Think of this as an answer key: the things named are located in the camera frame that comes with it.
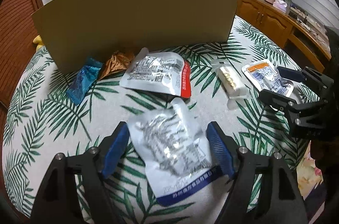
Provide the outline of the brown cardboard box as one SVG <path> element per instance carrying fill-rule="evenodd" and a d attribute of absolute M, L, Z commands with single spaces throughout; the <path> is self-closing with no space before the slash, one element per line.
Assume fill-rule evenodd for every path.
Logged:
<path fill-rule="evenodd" d="M 64 73 L 87 58 L 104 62 L 115 51 L 151 51 L 222 42 L 238 0 L 52 0 L 32 19 Z"/>

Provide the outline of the silver snack pouch blue stripe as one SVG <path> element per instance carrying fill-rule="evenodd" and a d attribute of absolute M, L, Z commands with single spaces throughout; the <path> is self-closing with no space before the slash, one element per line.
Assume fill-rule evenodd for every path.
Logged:
<path fill-rule="evenodd" d="M 160 205 L 179 203 L 222 176 L 206 134 L 181 98 L 170 109 L 130 117 L 127 126 Z"/>

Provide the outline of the floral bed sheet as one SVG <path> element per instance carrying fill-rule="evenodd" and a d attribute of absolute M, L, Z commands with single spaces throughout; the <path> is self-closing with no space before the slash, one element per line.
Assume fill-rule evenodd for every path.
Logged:
<path fill-rule="evenodd" d="M 308 144 L 302 160 L 296 168 L 298 188 L 303 199 L 306 199 L 312 190 L 322 184 L 322 172 L 315 166 L 315 160 L 310 154 L 311 143 Z"/>

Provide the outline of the clear white snack bar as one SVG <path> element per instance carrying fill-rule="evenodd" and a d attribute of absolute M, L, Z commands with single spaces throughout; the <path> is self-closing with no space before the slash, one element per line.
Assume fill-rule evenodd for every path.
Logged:
<path fill-rule="evenodd" d="M 211 61 L 211 66 L 230 99 L 248 97 L 249 91 L 235 68 L 221 59 Z"/>

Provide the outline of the wooden louvered wardrobe door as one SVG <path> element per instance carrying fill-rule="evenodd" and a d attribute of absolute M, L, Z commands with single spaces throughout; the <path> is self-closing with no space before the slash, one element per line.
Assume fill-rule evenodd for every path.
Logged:
<path fill-rule="evenodd" d="M 8 108 L 11 97 L 28 62 L 35 53 L 38 36 L 32 14 L 42 0 L 3 0 L 1 3 L 1 107 Z"/>

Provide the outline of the silver snack pouch red stripe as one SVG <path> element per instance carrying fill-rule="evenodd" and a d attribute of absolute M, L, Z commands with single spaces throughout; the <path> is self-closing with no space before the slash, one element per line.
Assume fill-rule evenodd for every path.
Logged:
<path fill-rule="evenodd" d="M 121 87 L 191 97 L 191 68 L 173 52 L 150 53 L 142 48 L 119 81 Z"/>

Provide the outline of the silver snack pouch orange label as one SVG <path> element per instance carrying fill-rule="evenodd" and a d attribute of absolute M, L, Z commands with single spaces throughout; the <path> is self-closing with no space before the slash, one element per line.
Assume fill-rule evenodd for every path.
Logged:
<path fill-rule="evenodd" d="M 294 84 L 282 78 L 278 69 L 267 59 L 247 64 L 241 71 L 258 91 L 266 89 L 290 97 L 294 90 Z"/>

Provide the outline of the palm leaf patterned cloth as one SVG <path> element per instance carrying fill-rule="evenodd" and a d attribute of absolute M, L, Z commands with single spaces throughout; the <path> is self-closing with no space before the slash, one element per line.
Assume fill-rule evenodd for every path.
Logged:
<path fill-rule="evenodd" d="M 191 65 L 191 112 L 205 127 L 216 121 L 239 145 L 269 155 L 282 153 L 296 169 L 308 142 L 289 137 L 281 113 L 265 109 L 250 82 L 245 100 L 231 101 L 210 62 L 221 58 L 240 71 L 244 65 L 268 59 L 276 66 L 297 64 L 262 32 L 235 17 L 223 43 L 174 48 Z M 165 109 L 171 98 L 129 90 L 119 85 L 121 74 L 92 85 L 80 105 L 67 97 L 74 74 L 59 72 L 48 50 L 42 48 L 26 67 L 11 99 L 5 123 L 2 169 L 5 188 L 16 209 L 30 215 L 45 172 L 56 153 L 78 155 L 98 145 L 120 121 L 131 115 Z M 226 198 L 226 181 L 219 178 L 176 205 L 158 204 L 147 182 L 145 166 L 132 145 L 107 181 L 122 223 L 213 223 Z"/>

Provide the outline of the blue foil snack packet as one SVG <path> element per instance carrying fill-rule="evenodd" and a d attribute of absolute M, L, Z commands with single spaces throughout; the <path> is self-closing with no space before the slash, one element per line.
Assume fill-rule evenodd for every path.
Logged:
<path fill-rule="evenodd" d="M 98 74 L 103 66 L 93 58 L 87 58 L 85 64 L 77 73 L 74 81 L 71 83 L 66 94 L 67 97 L 75 104 L 80 105 L 87 91 L 97 79 Z"/>

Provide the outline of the yellow Pikachu plush toy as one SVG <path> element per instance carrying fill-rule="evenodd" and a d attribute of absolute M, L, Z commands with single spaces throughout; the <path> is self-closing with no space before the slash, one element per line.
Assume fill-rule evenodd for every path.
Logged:
<path fill-rule="evenodd" d="M 43 46 L 45 46 L 43 40 L 41 39 L 41 36 L 38 35 L 34 38 L 33 44 L 36 45 L 36 52 L 38 52 Z"/>

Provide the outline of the brown foil snack packet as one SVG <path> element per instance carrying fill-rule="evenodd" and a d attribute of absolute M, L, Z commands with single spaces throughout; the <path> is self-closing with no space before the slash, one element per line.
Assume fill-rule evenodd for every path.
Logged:
<path fill-rule="evenodd" d="M 114 52 L 113 55 L 103 65 L 101 71 L 99 72 L 98 80 L 127 70 L 134 57 L 134 53 L 130 51 L 124 53 L 119 51 Z"/>

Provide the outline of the wooden cabinet desk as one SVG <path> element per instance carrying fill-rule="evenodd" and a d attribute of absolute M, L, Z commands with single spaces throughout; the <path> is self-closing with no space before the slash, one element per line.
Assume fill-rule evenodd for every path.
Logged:
<path fill-rule="evenodd" d="M 301 68 L 323 72 L 330 61 L 327 39 L 316 39 L 299 23 L 263 0 L 238 0 L 236 15 L 284 50 Z"/>

